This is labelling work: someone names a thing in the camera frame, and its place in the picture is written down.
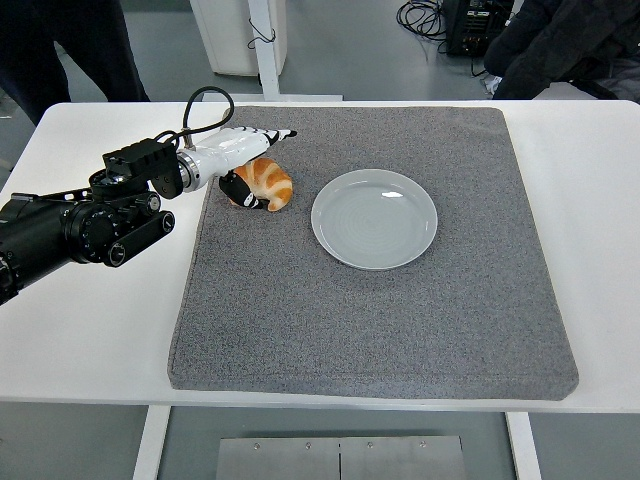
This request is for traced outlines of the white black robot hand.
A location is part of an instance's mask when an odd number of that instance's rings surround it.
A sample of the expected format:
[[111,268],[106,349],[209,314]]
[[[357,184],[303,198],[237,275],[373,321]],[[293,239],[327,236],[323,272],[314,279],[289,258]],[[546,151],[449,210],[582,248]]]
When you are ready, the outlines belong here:
[[276,212],[291,200],[293,182],[264,154],[277,142],[296,135],[295,130],[287,129],[222,129],[180,153],[184,190],[195,191],[216,177],[231,203]]

